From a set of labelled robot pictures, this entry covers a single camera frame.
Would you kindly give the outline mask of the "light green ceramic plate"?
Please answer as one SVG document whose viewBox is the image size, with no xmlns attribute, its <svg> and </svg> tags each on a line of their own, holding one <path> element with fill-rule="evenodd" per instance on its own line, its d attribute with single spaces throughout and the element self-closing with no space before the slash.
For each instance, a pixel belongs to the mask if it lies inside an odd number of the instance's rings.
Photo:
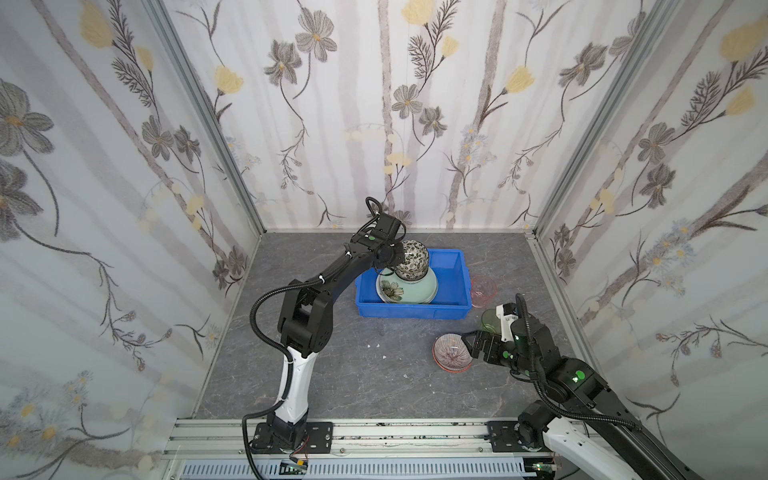
<svg viewBox="0 0 768 480">
<path fill-rule="evenodd" d="M 385 269 L 377 276 L 375 287 L 377 295 L 385 303 L 428 304 L 437 296 L 438 280 L 431 268 L 422 279 L 413 282 L 405 281 Z"/>
</svg>

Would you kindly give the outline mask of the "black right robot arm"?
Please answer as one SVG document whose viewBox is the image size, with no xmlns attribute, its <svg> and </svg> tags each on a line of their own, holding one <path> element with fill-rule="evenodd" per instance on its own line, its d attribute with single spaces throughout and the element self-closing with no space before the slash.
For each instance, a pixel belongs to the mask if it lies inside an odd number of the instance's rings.
<svg viewBox="0 0 768 480">
<path fill-rule="evenodd" d="M 549 450 L 594 479 L 698 478 L 593 367 L 562 355 L 549 328 L 537 319 L 516 319 L 502 334 L 464 333 L 461 340 L 472 358 L 508 369 L 537 394 L 511 425 L 490 427 L 494 449 Z"/>
</svg>

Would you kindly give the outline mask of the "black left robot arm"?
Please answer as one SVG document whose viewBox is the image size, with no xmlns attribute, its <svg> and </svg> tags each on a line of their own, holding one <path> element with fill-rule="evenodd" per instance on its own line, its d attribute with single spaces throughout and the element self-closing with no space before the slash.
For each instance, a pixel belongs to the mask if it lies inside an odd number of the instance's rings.
<svg viewBox="0 0 768 480">
<path fill-rule="evenodd" d="M 308 436 L 309 386 L 317 355 L 328 344 L 334 328 L 334 304 L 368 270 L 394 269 L 405 260 L 407 228 L 394 216 L 378 212 L 356 231 L 328 267 L 306 280 L 261 295 L 251 306 L 248 320 L 253 333 L 282 356 L 282 373 L 275 403 L 243 422 L 264 417 L 272 443 L 295 451 Z M 273 297 L 282 297 L 277 320 L 278 340 L 258 326 L 258 310 Z"/>
</svg>

